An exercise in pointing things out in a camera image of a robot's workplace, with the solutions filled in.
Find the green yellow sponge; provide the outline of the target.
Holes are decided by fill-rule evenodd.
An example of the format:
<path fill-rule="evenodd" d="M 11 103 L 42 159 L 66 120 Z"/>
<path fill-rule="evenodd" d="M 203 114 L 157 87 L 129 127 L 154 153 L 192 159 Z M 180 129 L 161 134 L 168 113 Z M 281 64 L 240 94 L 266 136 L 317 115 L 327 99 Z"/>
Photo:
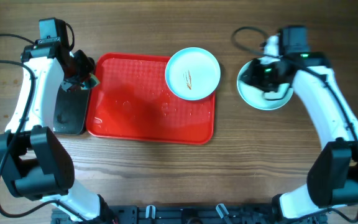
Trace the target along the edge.
<path fill-rule="evenodd" d="M 83 90 L 90 90 L 100 84 L 100 81 L 94 74 L 90 74 L 89 78 L 83 82 Z"/>

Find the light blue plate front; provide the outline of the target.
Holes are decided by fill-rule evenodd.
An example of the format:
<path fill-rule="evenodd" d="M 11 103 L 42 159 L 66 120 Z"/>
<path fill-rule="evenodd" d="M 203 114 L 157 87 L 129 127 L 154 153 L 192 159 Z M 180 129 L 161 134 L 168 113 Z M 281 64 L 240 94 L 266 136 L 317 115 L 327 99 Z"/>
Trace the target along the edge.
<path fill-rule="evenodd" d="M 249 71 L 250 64 L 251 62 L 247 62 L 240 69 L 237 76 L 237 90 L 240 97 L 248 105 L 258 110 L 277 110 L 287 104 L 293 95 L 293 88 L 291 88 L 289 84 L 279 85 L 277 92 L 270 91 L 265 93 L 262 90 L 241 81 L 241 75 L 244 72 Z"/>

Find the light blue plate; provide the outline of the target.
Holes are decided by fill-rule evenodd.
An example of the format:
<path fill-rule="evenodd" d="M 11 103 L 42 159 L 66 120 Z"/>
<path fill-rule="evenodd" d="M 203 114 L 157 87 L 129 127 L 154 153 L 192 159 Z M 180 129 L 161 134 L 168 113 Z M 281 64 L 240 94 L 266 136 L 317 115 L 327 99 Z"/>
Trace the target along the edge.
<path fill-rule="evenodd" d="M 177 97 L 202 100 L 218 87 L 221 69 L 216 57 L 199 47 L 181 49 L 170 57 L 165 67 L 165 81 Z"/>
<path fill-rule="evenodd" d="M 237 90 L 240 97 L 248 105 L 258 110 L 277 110 L 287 104 L 293 95 L 293 88 L 291 88 L 289 84 L 279 85 L 277 92 L 270 91 L 265 93 L 262 90 L 241 81 L 241 75 L 244 72 L 249 71 L 250 64 L 251 62 L 247 62 L 240 69 L 237 76 Z"/>

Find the light blue plate back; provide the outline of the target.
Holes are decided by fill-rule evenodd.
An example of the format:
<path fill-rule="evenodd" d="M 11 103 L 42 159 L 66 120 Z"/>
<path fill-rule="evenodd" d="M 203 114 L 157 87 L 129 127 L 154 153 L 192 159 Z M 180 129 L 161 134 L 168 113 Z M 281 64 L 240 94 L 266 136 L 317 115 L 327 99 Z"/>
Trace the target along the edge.
<path fill-rule="evenodd" d="M 221 69 L 216 57 L 199 47 L 181 49 L 170 57 L 165 67 L 165 81 L 177 97 L 202 100 L 218 87 Z"/>

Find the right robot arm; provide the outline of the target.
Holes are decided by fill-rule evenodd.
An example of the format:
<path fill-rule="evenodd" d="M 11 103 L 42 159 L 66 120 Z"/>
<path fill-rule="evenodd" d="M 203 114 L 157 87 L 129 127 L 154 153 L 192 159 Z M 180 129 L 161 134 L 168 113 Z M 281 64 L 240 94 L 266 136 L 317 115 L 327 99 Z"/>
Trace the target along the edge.
<path fill-rule="evenodd" d="M 308 172 L 306 182 L 272 199 L 273 222 L 298 222 L 342 207 L 355 205 L 358 222 L 358 119 L 344 99 L 329 60 L 320 52 L 298 52 L 255 58 L 237 78 L 244 101 L 267 110 L 269 93 L 281 86 L 278 102 L 292 95 L 304 104 L 318 133 L 321 153 Z"/>

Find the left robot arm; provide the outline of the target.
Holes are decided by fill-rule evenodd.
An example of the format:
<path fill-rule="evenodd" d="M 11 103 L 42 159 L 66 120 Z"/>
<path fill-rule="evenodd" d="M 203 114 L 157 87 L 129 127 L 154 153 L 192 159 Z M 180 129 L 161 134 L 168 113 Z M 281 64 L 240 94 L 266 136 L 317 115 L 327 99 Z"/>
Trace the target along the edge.
<path fill-rule="evenodd" d="M 0 134 L 0 181 L 13 197 L 52 204 L 82 223 L 113 223 L 102 196 L 75 179 L 73 161 L 53 132 L 55 105 L 65 78 L 89 79 L 94 60 L 61 45 L 26 46 L 24 80 L 12 119 Z M 6 217 L 13 215 L 2 209 Z"/>

